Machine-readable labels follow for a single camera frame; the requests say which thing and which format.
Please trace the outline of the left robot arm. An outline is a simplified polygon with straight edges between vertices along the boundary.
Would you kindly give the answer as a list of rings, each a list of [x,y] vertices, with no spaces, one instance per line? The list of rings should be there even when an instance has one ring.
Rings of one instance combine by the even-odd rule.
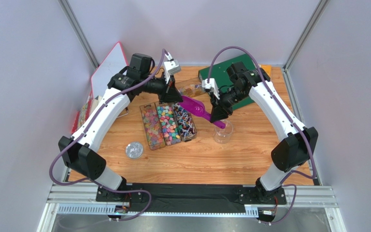
[[[164,103],[182,102],[174,79],[180,70],[179,62],[166,50],[159,63],[148,55],[132,55],[129,65],[111,77],[85,123],[71,137],[61,137],[56,160],[62,159],[66,167],[110,192],[126,193],[125,178],[111,170],[97,151],[116,118],[142,92],[156,94]]]

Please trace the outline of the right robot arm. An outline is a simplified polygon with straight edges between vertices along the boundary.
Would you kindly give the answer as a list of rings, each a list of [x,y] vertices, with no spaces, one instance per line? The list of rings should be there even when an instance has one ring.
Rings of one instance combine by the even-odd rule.
[[[260,107],[280,142],[271,152],[272,165],[256,181],[256,187],[261,193],[276,192],[298,167],[312,158],[318,132],[294,116],[260,67],[248,70],[242,62],[237,62],[227,68],[227,74],[232,86],[226,92],[219,90],[213,78],[202,81],[213,106],[210,122],[228,118],[233,105],[246,98]]]

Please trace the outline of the purple plastic scoop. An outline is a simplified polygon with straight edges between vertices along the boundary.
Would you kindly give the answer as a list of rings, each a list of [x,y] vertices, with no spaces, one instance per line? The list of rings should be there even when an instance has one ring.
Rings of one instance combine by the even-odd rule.
[[[191,114],[207,120],[208,122],[214,124],[220,129],[224,129],[226,127],[226,124],[222,121],[216,122],[210,121],[211,114],[206,111],[205,105],[201,101],[198,101],[188,96],[182,96],[182,99],[183,101],[179,102],[179,105],[188,112],[190,112]]]

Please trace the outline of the clear plastic cup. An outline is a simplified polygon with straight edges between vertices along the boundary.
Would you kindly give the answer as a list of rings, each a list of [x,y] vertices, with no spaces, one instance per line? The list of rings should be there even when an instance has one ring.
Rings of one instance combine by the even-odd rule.
[[[230,141],[231,136],[234,132],[234,126],[229,120],[222,120],[225,123],[223,129],[215,126],[213,139],[216,143],[226,144]]]

